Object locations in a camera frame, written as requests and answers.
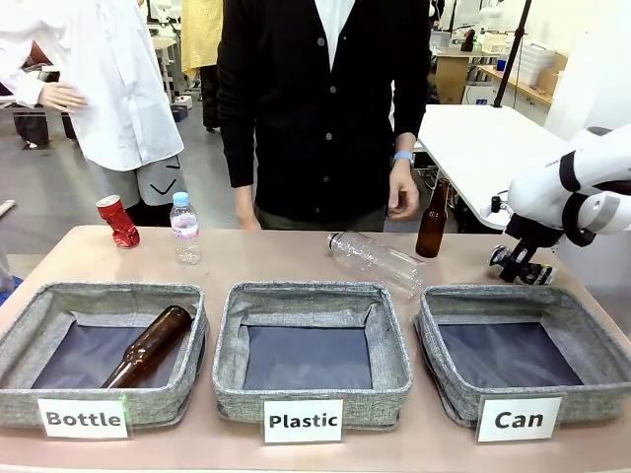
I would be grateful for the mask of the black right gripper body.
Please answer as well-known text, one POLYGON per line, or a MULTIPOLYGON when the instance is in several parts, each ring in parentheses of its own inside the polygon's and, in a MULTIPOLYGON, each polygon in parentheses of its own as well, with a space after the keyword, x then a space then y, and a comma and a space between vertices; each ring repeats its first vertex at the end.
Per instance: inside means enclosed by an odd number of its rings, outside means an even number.
POLYGON ((516 247, 518 253, 525 250, 526 254, 532 257, 540 248, 554 246, 563 235, 563 231, 546 227, 514 213, 505 228, 505 234, 519 242, 516 247))

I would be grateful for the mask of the person's left hand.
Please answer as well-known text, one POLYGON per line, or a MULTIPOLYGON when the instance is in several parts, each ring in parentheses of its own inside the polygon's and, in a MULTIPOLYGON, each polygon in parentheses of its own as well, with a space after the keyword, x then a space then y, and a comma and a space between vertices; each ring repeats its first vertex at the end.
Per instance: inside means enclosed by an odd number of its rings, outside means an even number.
POLYGON ((389 175, 388 216, 393 220, 411 218, 419 207, 419 190, 408 160, 393 164, 389 175))

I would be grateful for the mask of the person's right hand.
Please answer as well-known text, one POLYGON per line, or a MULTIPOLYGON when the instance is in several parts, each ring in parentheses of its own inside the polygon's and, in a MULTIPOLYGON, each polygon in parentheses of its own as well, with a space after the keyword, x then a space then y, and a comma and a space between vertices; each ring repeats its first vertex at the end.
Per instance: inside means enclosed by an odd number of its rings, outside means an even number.
POLYGON ((247 185, 234 188, 234 198, 235 211, 240 223, 240 228, 244 231, 260 231, 261 226, 254 211, 252 186, 247 185))

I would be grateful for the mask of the white shirt person's hand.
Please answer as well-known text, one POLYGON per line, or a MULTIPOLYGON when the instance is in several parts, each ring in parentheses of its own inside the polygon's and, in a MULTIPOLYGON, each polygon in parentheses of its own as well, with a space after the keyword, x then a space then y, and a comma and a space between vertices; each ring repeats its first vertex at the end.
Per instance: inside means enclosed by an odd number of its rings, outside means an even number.
POLYGON ((64 113, 74 113, 88 106, 84 96, 78 94, 70 85, 64 83, 44 83, 37 98, 43 107, 64 113))

